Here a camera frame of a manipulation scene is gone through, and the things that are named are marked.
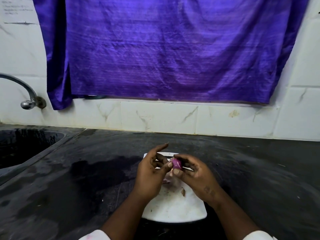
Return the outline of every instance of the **purple curtain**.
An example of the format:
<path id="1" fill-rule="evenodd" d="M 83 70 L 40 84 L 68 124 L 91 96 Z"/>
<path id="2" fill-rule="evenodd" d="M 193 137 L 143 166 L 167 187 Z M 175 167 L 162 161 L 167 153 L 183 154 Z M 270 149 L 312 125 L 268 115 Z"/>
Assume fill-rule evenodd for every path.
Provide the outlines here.
<path id="1" fill-rule="evenodd" d="M 308 0 L 34 0 L 54 109 L 72 97 L 269 103 Z"/>

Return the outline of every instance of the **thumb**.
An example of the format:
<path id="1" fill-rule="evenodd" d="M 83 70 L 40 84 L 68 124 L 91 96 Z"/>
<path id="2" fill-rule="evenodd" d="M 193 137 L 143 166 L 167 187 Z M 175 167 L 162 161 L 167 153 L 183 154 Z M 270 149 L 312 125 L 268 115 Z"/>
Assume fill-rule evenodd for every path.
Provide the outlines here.
<path id="1" fill-rule="evenodd" d="M 184 171 L 181 171 L 181 170 L 176 169 L 176 168 L 172 172 L 173 172 L 174 176 L 176 176 L 182 182 L 185 182 L 187 185 L 189 185 L 191 187 L 191 185 L 193 183 L 193 180 L 192 180 L 192 177 L 190 175 L 188 175 Z"/>
<path id="2" fill-rule="evenodd" d="M 170 172 L 172 167 L 173 167 L 173 163 L 169 161 L 159 169 L 159 173 L 162 174 L 163 177 L 165 177 L 166 174 Z"/>

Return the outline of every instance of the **white sleeve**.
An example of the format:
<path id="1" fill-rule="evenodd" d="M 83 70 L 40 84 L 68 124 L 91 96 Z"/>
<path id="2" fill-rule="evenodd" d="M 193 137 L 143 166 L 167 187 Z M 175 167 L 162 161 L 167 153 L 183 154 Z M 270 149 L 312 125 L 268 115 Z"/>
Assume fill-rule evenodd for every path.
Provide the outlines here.
<path id="1" fill-rule="evenodd" d="M 243 240 L 277 240 L 263 231 L 255 231 L 247 235 Z"/>
<path id="2" fill-rule="evenodd" d="M 92 233 L 83 236 L 79 240 L 110 240 L 110 238 L 102 230 L 95 230 Z"/>

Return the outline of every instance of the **paper on wall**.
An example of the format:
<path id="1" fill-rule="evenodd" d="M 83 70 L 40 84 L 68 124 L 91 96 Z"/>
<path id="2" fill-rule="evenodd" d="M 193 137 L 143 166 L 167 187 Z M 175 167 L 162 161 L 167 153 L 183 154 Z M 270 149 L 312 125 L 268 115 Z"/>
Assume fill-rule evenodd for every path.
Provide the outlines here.
<path id="1" fill-rule="evenodd" d="M 3 23 L 39 23 L 33 0 L 0 0 L 0 17 Z"/>

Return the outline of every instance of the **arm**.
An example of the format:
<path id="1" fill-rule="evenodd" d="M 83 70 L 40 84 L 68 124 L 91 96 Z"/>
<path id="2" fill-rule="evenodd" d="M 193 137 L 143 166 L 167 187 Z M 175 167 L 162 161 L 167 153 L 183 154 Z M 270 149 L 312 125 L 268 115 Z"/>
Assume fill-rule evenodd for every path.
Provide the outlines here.
<path id="1" fill-rule="evenodd" d="M 259 230 L 249 216 L 219 186 L 214 175 L 205 163 L 191 155 L 176 154 L 183 168 L 174 169 L 173 175 L 189 185 L 194 193 L 207 202 L 218 215 L 228 240 L 243 240 L 248 234 Z"/>
<path id="2" fill-rule="evenodd" d="M 151 149 L 139 163 L 132 192 L 101 227 L 111 240 L 133 239 L 144 208 L 158 195 L 166 173 L 173 166 L 164 156 L 157 153 L 167 146 L 166 143 Z"/>

